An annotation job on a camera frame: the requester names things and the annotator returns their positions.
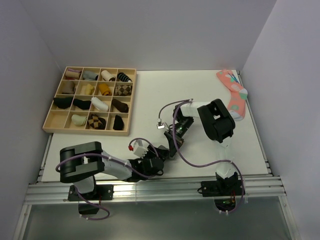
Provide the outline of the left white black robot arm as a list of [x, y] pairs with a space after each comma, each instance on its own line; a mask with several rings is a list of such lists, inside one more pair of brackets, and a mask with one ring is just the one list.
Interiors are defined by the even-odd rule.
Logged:
[[98, 197], [109, 200], [109, 188], [97, 185], [95, 176], [99, 173], [127, 183], [162, 176], [165, 161], [171, 158], [170, 150], [163, 145], [154, 147], [149, 144], [144, 147], [143, 142], [143, 138], [136, 138], [128, 145], [128, 149], [136, 156], [135, 159], [111, 156], [103, 150], [98, 141], [60, 150], [60, 163], [55, 170], [60, 174], [60, 182], [72, 184], [68, 200], [74, 201], [80, 197], [86, 200], [97, 200]]

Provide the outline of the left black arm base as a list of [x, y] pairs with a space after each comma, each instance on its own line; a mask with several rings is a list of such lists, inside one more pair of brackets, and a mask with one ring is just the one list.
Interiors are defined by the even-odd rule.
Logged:
[[[98, 201], [101, 204], [102, 201], [110, 201], [113, 199], [114, 186], [112, 184], [98, 184], [94, 187], [93, 192], [81, 193], [81, 196], [87, 201]], [[68, 202], [80, 202], [82, 199], [79, 197], [76, 187], [71, 185], [67, 197]], [[81, 215], [95, 215], [99, 211], [97, 206], [91, 206], [88, 203], [79, 203], [78, 212]]]

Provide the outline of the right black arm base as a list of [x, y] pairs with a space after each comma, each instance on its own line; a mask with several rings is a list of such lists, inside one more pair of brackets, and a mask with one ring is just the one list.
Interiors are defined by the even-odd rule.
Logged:
[[245, 199], [245, 188], [239, 179], [216, 179], [202, 181], [197, 192], [204, 198], [212, 197], [220, 214], [234, 212]]

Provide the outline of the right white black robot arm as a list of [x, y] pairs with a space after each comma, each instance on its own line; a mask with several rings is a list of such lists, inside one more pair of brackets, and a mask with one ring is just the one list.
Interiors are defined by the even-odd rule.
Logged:
[[[233, 160], [227, 156], [236, 124], [223, 102], [218, 98], [211, 102], [194, 102], [191, 98], [175, 101], [172, 104], [174, 105], [172, 126], [169, 127], [160, 119], [157, 123], [158, 128], [161, 126], [166, 128], [164, 136], [168, 141], [169, 156], [173, 158], [178, 154], [185, 163], [195, 168], [215, 165], [216, 189], [222, 195], [227, 195], [232, 190], [244, 192], [244, 178]], [[194, 118], [200, 119], [206, 136], [220, 148], [222, 154], [220, 159], [197, 165], [182, 155], [183, 136], [194, 123]]]

